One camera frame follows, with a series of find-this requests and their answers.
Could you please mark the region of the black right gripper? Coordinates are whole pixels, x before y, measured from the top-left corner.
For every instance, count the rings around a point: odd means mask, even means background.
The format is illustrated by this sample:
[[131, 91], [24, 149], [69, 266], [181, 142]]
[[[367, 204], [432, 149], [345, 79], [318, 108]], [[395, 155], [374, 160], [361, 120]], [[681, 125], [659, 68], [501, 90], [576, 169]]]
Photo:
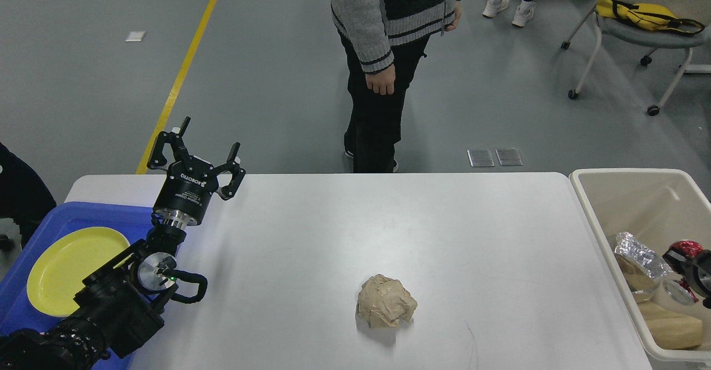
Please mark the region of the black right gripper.
[[686, 273], [691, 289], [703, 297], [702, 304], [710, 309], [710, 251], [696, 248], [669, 248], [663, 259], [675, 273]]

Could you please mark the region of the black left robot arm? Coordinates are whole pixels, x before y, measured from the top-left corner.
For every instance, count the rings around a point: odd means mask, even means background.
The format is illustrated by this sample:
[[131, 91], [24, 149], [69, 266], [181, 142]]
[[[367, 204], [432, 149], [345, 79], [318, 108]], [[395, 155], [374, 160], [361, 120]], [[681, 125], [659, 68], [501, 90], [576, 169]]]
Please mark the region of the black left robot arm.
[[3, 338], [3, 369], [90, 369], [114, 354], [124, 358], [162, 329], [170, 302], [200, 302], [208, 280], [179, 269], [176, 253], [186, 228], [205, 218], [213, 196], [233, 198], [246, 176], [236, 142], [226, 162], [213, 165], [188, 152], [180, 127], [157, 134], [147, 168], [167, 177], [153, 204], [151, 228], [82, 279], [78, 309], [45, 332], [18, 329]]

